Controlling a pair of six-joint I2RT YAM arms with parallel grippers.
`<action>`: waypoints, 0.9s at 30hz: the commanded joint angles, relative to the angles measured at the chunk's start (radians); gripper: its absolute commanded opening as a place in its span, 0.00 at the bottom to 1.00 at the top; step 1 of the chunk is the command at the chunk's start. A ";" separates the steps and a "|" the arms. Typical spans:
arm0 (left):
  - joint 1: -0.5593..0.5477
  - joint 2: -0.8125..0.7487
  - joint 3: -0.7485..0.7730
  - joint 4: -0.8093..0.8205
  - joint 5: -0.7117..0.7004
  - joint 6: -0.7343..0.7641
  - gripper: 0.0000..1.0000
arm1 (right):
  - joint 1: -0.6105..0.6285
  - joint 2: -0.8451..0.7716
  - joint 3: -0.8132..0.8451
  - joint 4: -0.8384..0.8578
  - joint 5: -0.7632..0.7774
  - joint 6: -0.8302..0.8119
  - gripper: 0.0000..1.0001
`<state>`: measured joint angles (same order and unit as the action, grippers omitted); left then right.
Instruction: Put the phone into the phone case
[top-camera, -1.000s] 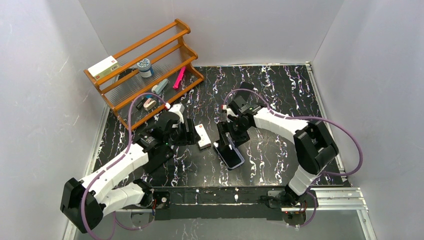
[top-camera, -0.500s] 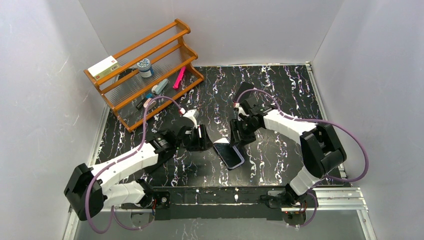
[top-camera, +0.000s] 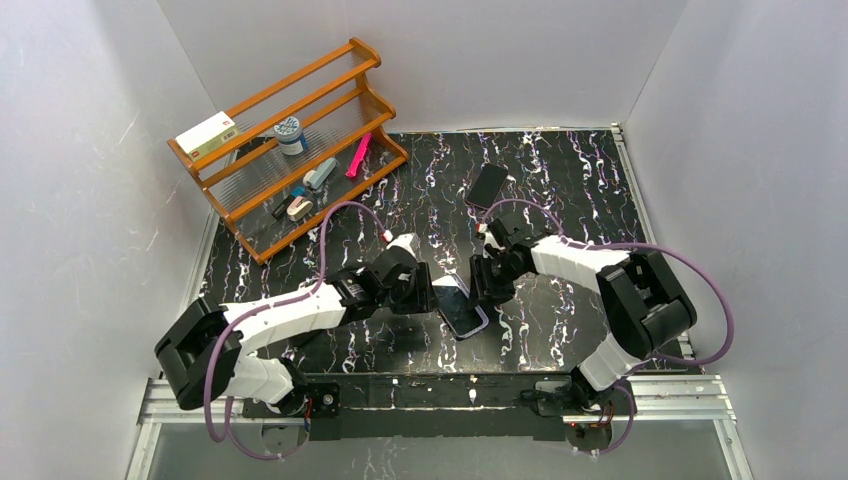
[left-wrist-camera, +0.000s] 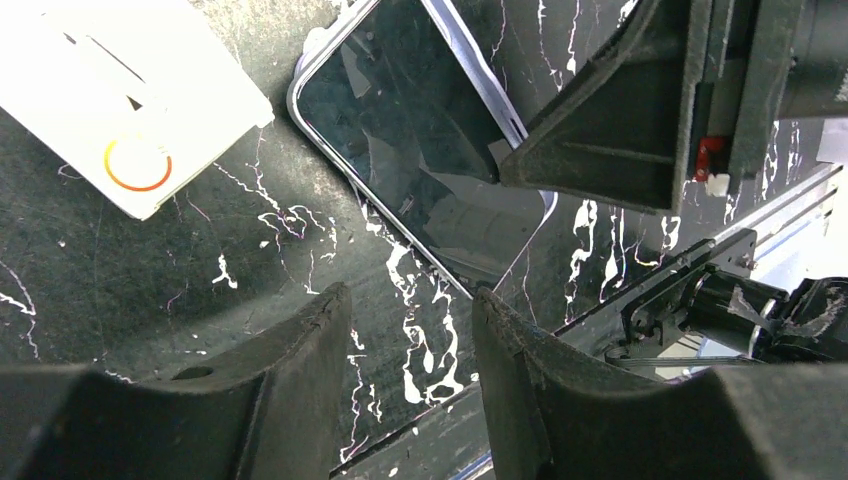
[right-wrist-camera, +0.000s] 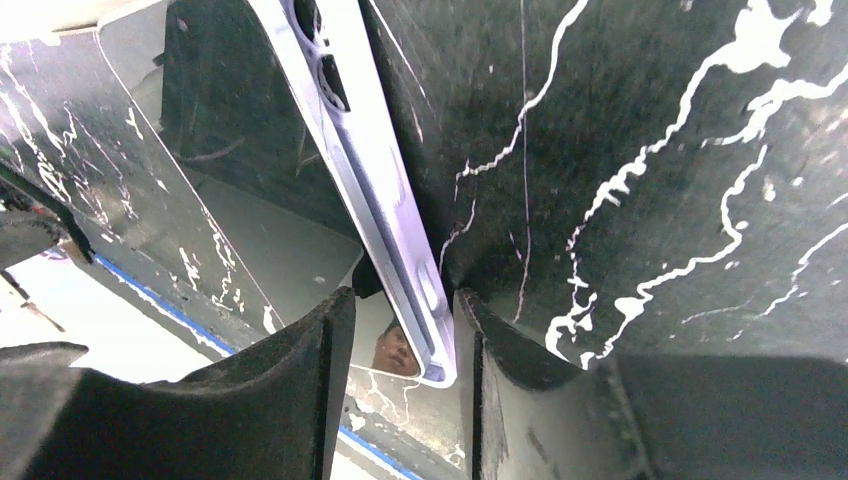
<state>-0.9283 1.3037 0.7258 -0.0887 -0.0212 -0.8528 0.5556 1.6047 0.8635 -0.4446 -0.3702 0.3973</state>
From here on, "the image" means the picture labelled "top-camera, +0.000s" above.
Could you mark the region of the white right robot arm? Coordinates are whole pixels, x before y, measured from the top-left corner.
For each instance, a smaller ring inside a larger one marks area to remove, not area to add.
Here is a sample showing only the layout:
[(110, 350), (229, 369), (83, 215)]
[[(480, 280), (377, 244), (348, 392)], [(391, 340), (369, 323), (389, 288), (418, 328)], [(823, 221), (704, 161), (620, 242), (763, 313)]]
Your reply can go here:
[(664, 345), (697, 322), (689, 296), (658, 251), (570, 246), (552, 232), (533, 233), (522, 218), (508, 215), (481, 223), (476, 235), (484, 251), (470, 259), (471, 299), (496, 306), (513, 299), (526, 274), (558, 277), (597, 292), (608, 333), (570, 372), (565, 398), (588, 408)]

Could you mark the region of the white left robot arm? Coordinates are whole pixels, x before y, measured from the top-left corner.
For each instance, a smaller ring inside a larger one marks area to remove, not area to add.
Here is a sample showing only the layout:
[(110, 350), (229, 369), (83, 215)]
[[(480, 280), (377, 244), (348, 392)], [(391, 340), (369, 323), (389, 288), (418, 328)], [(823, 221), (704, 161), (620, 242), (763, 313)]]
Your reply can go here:
[(438, 301), (430, 269), (407, 249), (392, 246), (372, 262), (344, 268), (316, 293), (301, 289), (249, 303), (214, 306), (194, 300), (158, 341), (154, 353), (180, 409), (206, 399), (254, 399), (294, 414), (309, 392), (290, 360), (263, 359), (270, 344), (370, 318), (429, 313)]

